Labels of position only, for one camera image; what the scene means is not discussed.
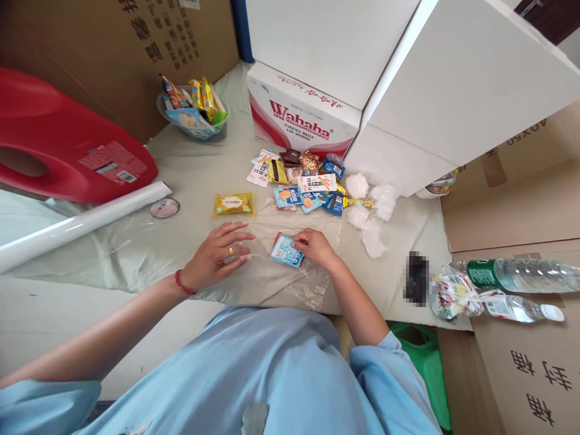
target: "red laundry detergent bottle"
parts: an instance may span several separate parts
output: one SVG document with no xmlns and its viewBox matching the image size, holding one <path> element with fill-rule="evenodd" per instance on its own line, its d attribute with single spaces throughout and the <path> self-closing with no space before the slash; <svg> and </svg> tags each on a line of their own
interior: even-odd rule
<svg viewBox="0 0 580 435">
<path fill-rule="evenodd" d="M 153 158 L 133 136 L 48 83 L 0 68 L 0 148 L 25 152 L 47 172 L 0 162 L 0 181 L 45 196 L 102 204 L 153 181 Z"/>
</svg>

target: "white tube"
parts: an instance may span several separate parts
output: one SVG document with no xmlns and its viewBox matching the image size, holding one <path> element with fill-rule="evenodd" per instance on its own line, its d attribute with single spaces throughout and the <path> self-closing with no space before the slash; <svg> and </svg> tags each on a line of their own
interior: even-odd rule
<svg viewBox="0 0 580 435">
<path fill-rule="evenodd" d="M 0 246 L 0 274 L 145 207 L 173 191 L 154 182 L 58 224 Z"/>
</svg>

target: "wahaha box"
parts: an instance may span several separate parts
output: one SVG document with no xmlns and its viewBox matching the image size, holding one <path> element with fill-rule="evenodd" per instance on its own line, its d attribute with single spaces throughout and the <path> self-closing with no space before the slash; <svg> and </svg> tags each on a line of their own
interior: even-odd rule
<svg viewBox="0 0 580 435">
<path fill-rule="evenodd" d="M 300 152 L 344 156 L 360 110 L 259 62 L 247 81 L 256 136 Z"/>
</svg>

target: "red bracelet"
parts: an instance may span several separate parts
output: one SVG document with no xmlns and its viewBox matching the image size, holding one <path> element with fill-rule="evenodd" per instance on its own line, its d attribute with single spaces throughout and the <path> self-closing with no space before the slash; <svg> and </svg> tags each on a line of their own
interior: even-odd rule
<svg viewBox="0 0 580 435">
<path fill-rule="evenodd" d="M 195 295 L 197 292 L 195 290 L 190 289 L 189 287 L 185 287 L 182 283 L 181 283 L 181 269 L 179 269 L 177 272 L 175 272 L 175 283 L 177 284 L 177 287 L 179 287 L 180 289 L 182 289 L 185 293 L 188 293 L 190 295 Z"/>
</svg>

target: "green bottle label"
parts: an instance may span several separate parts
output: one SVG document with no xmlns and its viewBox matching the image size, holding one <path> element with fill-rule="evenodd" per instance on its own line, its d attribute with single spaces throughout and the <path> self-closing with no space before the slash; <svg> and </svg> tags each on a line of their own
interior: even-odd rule
<svg viewBox="0 0 580 435">
<path fill-rule="evenodd" d="M 495 260 L 472 260 L 467 263 L 467 275 L 475 287 L 506 290 L 494 270 Z"/>
</svg>

